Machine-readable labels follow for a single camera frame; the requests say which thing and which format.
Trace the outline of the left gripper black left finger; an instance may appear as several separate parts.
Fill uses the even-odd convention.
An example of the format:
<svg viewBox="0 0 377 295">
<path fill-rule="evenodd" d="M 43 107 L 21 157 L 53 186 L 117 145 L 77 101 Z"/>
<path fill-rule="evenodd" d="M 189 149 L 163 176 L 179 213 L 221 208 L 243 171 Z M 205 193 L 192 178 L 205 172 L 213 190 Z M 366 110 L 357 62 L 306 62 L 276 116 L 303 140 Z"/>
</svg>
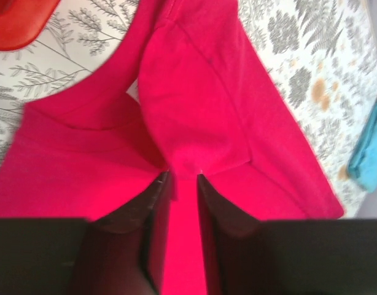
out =
<svg viewBox="0 0 377 295">
<path fill-rule="evenodd" d="M 69 294 L 160 294 L 172 199 L 164 172 L 139 195 L 89 224 Z"/>
</svg>

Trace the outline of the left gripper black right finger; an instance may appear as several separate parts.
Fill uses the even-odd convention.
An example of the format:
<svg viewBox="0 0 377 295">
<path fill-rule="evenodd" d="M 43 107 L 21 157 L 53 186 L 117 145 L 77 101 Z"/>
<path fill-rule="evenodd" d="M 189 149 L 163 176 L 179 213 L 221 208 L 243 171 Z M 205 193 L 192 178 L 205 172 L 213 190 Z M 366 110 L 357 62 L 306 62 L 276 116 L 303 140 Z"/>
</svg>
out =
<svg viewBox="0 0 377 295">
<path fill-rule="evenodd" d="M 258 219 L 196 179 L 208 294 L 284 294 L 274 256 Z"/>
</svg>

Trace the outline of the magenta t shirt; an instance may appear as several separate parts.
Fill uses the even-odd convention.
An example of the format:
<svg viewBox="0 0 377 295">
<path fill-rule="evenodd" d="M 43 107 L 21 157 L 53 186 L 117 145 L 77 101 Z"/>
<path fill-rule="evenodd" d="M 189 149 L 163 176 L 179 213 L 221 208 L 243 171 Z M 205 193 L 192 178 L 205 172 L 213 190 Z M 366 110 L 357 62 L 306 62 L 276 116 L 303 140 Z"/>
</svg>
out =
<svg viewBox="0 0 377 295">
<path fill-rule="evenodd" d="M 27 103 L 0 167 L 0 218 L 96 221 L 164 171 L 176 188 L 152 231 L 160 294 L 211 292 L 197 176 L 257 219 L 344 213 L 236 1 L 140 1 L 94 74 Z"/>
</svg>

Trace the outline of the folded cyan t shirt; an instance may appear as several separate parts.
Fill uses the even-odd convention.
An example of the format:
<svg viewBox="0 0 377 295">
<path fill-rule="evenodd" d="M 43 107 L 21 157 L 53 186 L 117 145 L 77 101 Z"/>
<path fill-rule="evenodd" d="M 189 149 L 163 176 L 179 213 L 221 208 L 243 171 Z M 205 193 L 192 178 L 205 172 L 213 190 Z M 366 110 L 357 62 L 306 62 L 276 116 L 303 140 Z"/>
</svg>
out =
<svg viewBox="0 0 377 295">
<path fill-rule="evenodd" d="M 348 175 L 362 189 L 377 188 L 377 100 L 360 134 L 347 167 Z"/>
</svg>

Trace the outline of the floral patterned table mat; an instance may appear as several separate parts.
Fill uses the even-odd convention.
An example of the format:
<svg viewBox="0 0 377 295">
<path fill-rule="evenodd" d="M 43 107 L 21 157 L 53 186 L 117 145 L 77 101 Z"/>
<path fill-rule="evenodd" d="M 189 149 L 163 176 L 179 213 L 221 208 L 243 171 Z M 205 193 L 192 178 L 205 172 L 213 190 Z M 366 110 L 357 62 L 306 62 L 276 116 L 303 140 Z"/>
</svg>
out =
<svg viewBox="0 0 377 295">
<path fill-rule="evenodd" d="M 368 1 L 240 1 L 239 18 L 352 218 L 366 192 L 347 164 L 377 98 Z M 117 48 L 137 1 L 61 1 L 35 41 L 0 51 L 0 164 L 25 103 L 85 79 Z"/>
</svg>

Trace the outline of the red plastic bin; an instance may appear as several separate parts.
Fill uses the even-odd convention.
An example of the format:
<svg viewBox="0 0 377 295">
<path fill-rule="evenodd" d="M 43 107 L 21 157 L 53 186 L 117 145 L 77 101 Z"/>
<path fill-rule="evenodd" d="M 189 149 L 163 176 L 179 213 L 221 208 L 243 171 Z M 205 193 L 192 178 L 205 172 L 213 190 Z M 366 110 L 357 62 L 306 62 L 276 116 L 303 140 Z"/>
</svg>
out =
<svg viewBox="0 0 377 295">
<path fill-rule="evenodd" d="M 0 0 L 0 51 L 23 48 L 44 29 L 59 0 Z"/>
</svg>

